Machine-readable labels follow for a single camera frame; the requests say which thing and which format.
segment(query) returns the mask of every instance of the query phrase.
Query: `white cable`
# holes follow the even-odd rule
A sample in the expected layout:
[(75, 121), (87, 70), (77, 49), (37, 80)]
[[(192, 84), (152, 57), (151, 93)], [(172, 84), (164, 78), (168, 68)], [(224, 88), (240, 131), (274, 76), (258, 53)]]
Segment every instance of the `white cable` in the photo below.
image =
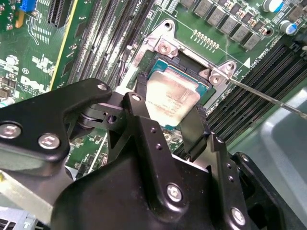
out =
[(93, 160), (93, 163), (92, 163), (92, 165), (91, 165), (91, 167), (90, 167), (88, 173), (90, 173), (91, 171), (93, 171), (93, 167), (94, 167), (95, 162), (96, 162), (96, 160), (97, 160), (97, 158), (98, 158), (98, 156), (99, 156), (99, 154), (100, 154), (100, 151), (101, 151), (101, 149), (102, 149), (102, 147), (103, 147), (103, 145), (104, 145), (104, 143), (105, 143), (105, 141), (106, 141), (106, 138), (107, 138), (107, 133), (105, 134), (105, 137), (104, 137), (104, 139), (103, 139), (102, 142), (101, 142), (101, 145), (100, 145), (100, 147), (99, 147), (99, 149), (98, 149), (98, 151), (97, 151), (97, 153), (96, 153), (96, 156), (95, 156), (95, 158), (94, 158), (94, 160)]

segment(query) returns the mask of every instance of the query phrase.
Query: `mounting hole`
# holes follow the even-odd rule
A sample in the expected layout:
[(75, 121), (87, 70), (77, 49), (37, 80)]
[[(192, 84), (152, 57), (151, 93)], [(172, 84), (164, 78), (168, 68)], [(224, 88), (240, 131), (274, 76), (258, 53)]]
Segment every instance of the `mounting hole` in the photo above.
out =
[(228, 180), (229, 180), (230, 182), (233, 182), (233, 181), (234, 181), (234, 178), (233, 178), (232, 176), (229, 176), (229, 177), (228, 177)]
[(267, 30), (267, 32), (265, 32), (265, 35), (267, 35), (267, 36), (270, 36), (272, 34), (272, 30), (271, 29), (269, 29), (269, 30)]
[(233, 70), (235, 68), (235, 65), (233, 63), (229, 63), (226, 68), (227, 68), (227, 70), (230, 71), (230, 70)]
[(109, 117), (107, 118), (107, 122), (108, 122), (109, 124), (114, 124), (114, 123), (116, 122), (116, 119), (117, 119), (116, 116), (111, 115), (111, 116), (109, 116)]
[(132, 95), (132, 98), (138, 102), (141, 100), (141, 98), (136, 94)]
[(99, 85), (97, 85), (97, 87), (101, 90), (107, 90), (107, 87), (103, 84), (99, 84)]
[(171, 30), (172, 29), (172, 25), (170, 23), (165, 23), (164, 24), (164, 28), (167, 30)]
[(157, 150), (162, 150), (162, 145), (157, 144), (157, 145), (155, 146), (155, 148), (156, 148)]

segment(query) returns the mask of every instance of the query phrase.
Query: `surface mount component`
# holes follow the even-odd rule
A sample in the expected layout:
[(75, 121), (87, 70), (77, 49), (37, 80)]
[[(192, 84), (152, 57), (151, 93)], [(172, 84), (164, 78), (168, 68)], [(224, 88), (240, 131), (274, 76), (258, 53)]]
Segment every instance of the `surface mount component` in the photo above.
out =
[(244, 25), (241, 25), (237, 30), (236, 32), (234, 33), (234, 35), (232, 35), (232, 38), (237, 41), (237, 42), (242, 42), (242, 40), (245, 38), (245, 36), (248, 34), (249, 32), (249, 29), (244, 26)]
[(252, 50), (255, 45), (261, 40), (257, 34), (253, 34), (243, 45), (245, 49)]
[(193, 4), (194, 0), (180, 0), (180, 3), (187, 8), (190, 8)]
[(176, 127), (209, 87), (158, 60), (148, 76), (146, 106), (151, 119)]
[(233, 16), (229, 16), (227, 18), (227, 20), (224, 22), (224, 24), (222, 25), (222, 27), (220, 28), (220, 30), (224, 33), (224, 34), (230, 34), (230, 32), (233, 30), (233, 28), (236, 26), (237, 24), (237, 20), (233, 17)]
[(222, 20), (226, 12), (222, 10), (221, 8), (217, 7), (211, 16), (208, 19), (208, 23), (210, 23), (213, 26), (217, 26), (218, 23)]
[(200, 17), (205, 16), (212, 7), (213, 2), (210, 0), (201, 0), (194, 10), (194, 13)]

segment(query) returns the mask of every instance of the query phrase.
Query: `metal rod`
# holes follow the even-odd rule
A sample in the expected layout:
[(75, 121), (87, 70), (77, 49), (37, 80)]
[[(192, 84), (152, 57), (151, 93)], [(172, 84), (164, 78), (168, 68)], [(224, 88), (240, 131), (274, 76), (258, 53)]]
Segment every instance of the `metal rod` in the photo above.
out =
[(245, 89), (245, 90), (247, 90), (251, 93), (254, 93), (255, 95), (258, 95), (259, 97), (261, 97), (261, 98), (263, 98), (263, 99), (265, 99), (265, 100), (267, 100), (267, 101), (269, 101), (269, 102), (271, 102), (271, 103), (273, 103), (273, 104), (275, 104), (275, 105), (277, 105), (281, 108), (284, 108), (284, 109), (290, 111), (291, 113), (297, 114), (301, 118), (307, 120), (307, 114), (303, 113), (302, 111), (295, 109), (294, 107), (292, 107), (292, 106), (290, 106), (286, 103), (280, 102), (280, 101), (278, 101), (278, 100), (276, 100), (276, 99), (274, 99), (274, 98), (272, 98), (272, 97), (270, 97), (270, 96), (268, 96), (264, 93), (259, 92), (258, 90), (255, 90), (255, 89), (253, 89), (253, 88), (251, 88), (251, 87), (249, 87), (245, 84), (242, 84), (242, 83), (240, 83), (240, 82), (238, 82), (238, 81), (236, 81), (232, 78), (228, 78), (227, 80), (230, 81), (231, 83), (233, 83), (234, 85), (239, 86), (239, 87), (241, 87), (241, 88), (243, 88), (243, 89)]

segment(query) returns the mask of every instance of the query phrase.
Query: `blue connector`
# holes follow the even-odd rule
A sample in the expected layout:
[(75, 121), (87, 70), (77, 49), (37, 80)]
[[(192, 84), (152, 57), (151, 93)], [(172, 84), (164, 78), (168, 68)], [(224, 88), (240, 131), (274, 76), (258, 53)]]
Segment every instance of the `blue connector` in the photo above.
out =
[(36, 0), (23, 0), (20, 9), (24, 12), (32, 12), (35, 10)]

